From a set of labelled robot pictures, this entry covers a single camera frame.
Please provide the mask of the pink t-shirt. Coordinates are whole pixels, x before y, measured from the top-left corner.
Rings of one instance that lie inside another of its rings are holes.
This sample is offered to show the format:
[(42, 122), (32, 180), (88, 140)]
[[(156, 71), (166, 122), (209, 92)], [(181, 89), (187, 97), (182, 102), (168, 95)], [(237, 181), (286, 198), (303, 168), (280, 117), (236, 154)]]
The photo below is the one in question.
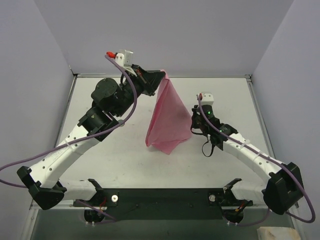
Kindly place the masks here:
[(191, 138), (191, 124), (189, 111), (165, 73), (158, 87), (145, 145), (169, 155), (179, 144)]

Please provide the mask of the round green brooch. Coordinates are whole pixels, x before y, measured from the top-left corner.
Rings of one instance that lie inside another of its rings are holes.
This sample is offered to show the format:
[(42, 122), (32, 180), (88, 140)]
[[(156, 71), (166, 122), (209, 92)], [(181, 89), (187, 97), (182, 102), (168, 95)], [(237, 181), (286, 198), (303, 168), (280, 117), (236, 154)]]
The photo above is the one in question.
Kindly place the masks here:
[(120, 127), (123, 127), (123, 126), (125, 125), (125, 121), (124, 121), (124, 120), (121, 120), (121, 119), (120, 119), (118, 122), (119, 122), (119, 124), (120, 124)]

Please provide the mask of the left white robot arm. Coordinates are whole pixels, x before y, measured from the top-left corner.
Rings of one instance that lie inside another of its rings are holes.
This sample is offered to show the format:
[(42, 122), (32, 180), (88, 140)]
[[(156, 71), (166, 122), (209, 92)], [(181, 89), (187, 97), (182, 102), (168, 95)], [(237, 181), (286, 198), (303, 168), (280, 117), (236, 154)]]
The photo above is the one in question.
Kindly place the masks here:
[(66, 200), (86, 201), (98, 206), (107, 200), (104, 189), (94, 179), (62, 180), (64, 172), (85, 152), (102, 142), (119, 124), (121, 117), (140, 95), (153, 96), (166, 74), (132, 65), (120, 77), (103, 78), (91, 93), (91, 108), (80, 118), (69, 135), (31, 167), (22, 166), (17, 175), (42, 210)]

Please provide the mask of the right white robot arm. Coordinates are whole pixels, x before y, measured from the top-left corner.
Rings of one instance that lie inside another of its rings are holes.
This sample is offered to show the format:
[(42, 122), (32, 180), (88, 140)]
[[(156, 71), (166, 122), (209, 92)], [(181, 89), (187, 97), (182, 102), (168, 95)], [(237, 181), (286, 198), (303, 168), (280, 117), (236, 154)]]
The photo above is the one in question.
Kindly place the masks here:
[(278, 215), (286, 213), (303, 197), (297, 186), (303, 181), (296, 164), (285, 164), (260, 151), (235, 128), (221, 123), (210, 105), (195, 105), (191, 110), (192, 129), (199, 129), (213, 148), (236, 157), (263, 181), (258, 184), (235, 179), (224, 187), (226, 196), (238, 201), (265, 204)]

